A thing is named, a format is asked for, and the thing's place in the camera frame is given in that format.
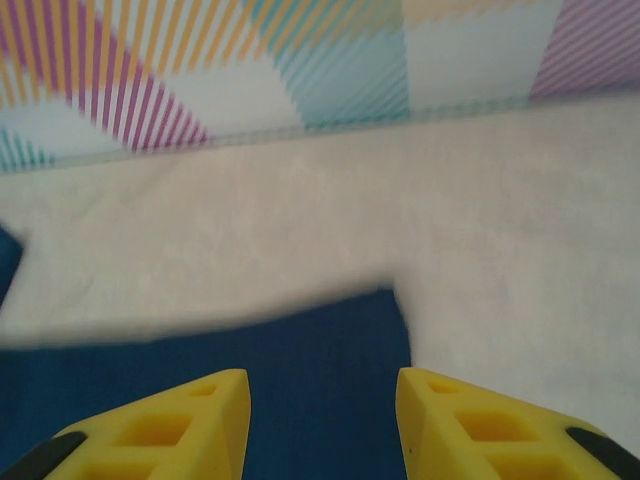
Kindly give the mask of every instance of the blue cloth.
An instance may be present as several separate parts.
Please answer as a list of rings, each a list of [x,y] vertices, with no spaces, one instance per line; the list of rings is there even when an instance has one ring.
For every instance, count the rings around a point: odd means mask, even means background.
[[[0,306],[22,257],[22,246],[0,226]]]
[[[409,341],[391,290],[237,330],[0,351],[0,471],[66,425],[226,368],[249,372],[244,479],[406,479],[395,421]]]

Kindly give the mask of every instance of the white floor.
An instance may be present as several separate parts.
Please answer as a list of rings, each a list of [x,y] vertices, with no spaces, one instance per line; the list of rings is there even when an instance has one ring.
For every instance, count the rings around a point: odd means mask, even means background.
[[[640,97],[6,176],[0,220],[28,245],[4,345],[393,279],[416,365],[640,454]]]

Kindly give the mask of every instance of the yellow robot part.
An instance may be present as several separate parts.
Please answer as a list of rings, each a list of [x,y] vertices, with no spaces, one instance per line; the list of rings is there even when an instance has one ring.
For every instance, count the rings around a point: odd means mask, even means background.
[[[87,438],[46,478],[240,480],[250,414],[246,371],[214,373],[65,428]]]
[[[614,473],[638,459],[594,426],[427,370],[400,370],[396,417],[409,480],[640,478]]]

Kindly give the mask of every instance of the geometric pattern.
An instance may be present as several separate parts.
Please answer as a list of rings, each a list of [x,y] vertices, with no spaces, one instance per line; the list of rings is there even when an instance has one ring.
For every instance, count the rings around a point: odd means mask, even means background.
[[[412,109],[528,97],[561,6],[522,3],[408,30]]]
[[[33,170],[55,164],[53,155],[28,140],[0,127],[0,169],[2,171]]]
[[[402,2],[376,0],[359,9],[354,3],[339,10],[333,28],[324,26],[339,3],[318,4],[315,19],[292,32],[299,40],[282,50],[267,45],[307,128],[409,116],[403,30],[366,32],[376,22],[401,25]],[[345,18],[350,12],[359,15]]]
[[[566,0],[531,97],[640,84],[640,2]]]
[[[0,127],[56,164],[630,86],[639,0],[0,0]]]
[[[17,88],[4,82],[9,105],[28,102],[24,70],[31,74],[33,100],[39,100],[38,83],[44,84],[49,98],[63,95],[134,151],[206,141],[206,129],[188,108],[152,72],[143,72],[91,10],[77,0],[0,0],[0,49],[18,72]],[[130,72],[130,83],[122,72]]]

